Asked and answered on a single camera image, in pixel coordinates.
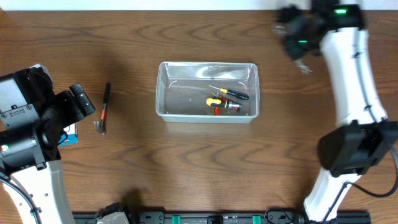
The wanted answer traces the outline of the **slim yellow black screwdriver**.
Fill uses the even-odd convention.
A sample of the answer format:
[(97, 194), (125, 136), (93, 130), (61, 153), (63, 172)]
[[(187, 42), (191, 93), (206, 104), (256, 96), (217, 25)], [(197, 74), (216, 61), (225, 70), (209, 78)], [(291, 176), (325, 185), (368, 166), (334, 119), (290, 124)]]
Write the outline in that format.
[(219, 90), (220, 92), (233, 96), (239, 100), (243, 100), (243, 101), (248, 101), (249, 100), (249, 96), (245, 93), (241, 93), (235, 90), (231, 90), (231, 89), (227, 89), (227, 88), (218, 88), (217, 86), (213, 86), (213, 85), (208, 85), (211, 88), (214, 88), (216, 90)]

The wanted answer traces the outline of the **clear plastic container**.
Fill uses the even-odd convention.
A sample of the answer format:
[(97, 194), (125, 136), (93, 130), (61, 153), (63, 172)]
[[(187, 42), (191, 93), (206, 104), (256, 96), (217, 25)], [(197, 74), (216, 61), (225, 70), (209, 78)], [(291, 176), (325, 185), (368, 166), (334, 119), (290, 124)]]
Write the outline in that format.
[[(249, 96), (239, 100), (209, 87), (227, 88)], [(206, 104), (215, 98), (213, 92), (241, 105), (234, 108), (215, 108)], [(250, 123), (259, 115), (259, 74), (253, 63), (226, 62), (162, 62), (159, 65), (156, 88), (156, 113), (167, 122), (186, 123)]]

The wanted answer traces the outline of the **small claw hammer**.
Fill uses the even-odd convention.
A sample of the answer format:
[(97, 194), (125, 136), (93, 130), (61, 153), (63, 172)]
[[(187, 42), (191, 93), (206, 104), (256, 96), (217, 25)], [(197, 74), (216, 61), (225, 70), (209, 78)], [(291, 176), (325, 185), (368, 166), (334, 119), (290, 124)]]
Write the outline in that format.
[(110, 88), (111, 88), (111, 84), (107, 83), (106, 87), (105, 87), (105, 91), (104, 91), (103, 109), (102, 109), (102, 112), (101, 112), (101, 117), (100, 117), (99, 121), (95, 121), (94, 122), (94, 125), (95, 125), (95, 128), (96, 128), (97, 132), (99, 134), (101, 134), (101, 135), (105, 135), (106, 134), (105, 119), (106, 119), (106, 111), (107, 111), (108, 101), (109, 101)]

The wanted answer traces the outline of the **small silver wrench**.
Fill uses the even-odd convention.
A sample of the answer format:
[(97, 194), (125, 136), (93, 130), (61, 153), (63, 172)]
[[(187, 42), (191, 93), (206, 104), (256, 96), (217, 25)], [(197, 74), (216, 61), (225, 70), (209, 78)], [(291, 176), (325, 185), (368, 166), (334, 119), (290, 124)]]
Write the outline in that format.
[(309, 75), (309, 74), (313, 73), (313, 71), (310, 69), (310, 67), (305, 65), (301, 58), (297, 59), (297, 60), (294, 60), (294, 64), (296, 64), (296, 66), (298, 66), (298, 68), (301, 70), (301, 72), (303, 74)]

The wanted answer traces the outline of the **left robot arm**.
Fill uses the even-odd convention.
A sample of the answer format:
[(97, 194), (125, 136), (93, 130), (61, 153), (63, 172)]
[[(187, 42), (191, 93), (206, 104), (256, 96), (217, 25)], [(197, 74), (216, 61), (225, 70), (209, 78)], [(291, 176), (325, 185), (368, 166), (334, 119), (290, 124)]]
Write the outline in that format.
[(23, 223), (74, 223), (58, 147), (94, 112), (79, 83), (54, 93), (41, 64), (1, 77), (1, 183)]

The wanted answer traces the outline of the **stubby yellow black screwdriver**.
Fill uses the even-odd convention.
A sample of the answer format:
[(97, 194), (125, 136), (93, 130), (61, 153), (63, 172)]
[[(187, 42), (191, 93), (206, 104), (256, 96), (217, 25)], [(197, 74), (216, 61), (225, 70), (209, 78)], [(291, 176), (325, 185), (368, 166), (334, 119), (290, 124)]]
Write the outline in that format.
[(241, 105), (238, 103), (234, 103), (229, 100), (222, 100), (219, 98), (207, 98), (206, 104), (208, 106), (217, 107), (217, 108), (240, 108)]

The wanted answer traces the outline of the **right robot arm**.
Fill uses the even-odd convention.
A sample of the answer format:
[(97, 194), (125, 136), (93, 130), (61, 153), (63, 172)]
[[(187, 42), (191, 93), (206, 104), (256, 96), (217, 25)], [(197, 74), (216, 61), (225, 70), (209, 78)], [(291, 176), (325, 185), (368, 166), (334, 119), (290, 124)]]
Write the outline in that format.
[(318, 142), (321, 169), (295, 222), (340, 223), (338, 207), (349, 189), (387, 153), (397, 157), (397, 123), (376, 91), (364, 14), (341, 1), (312, 1), (309, 12), (289, 5), (279, 9), (275, 33), (303, 73), (310, 72), (306, 53), (323, 56), (336, 110), (336, 129)]

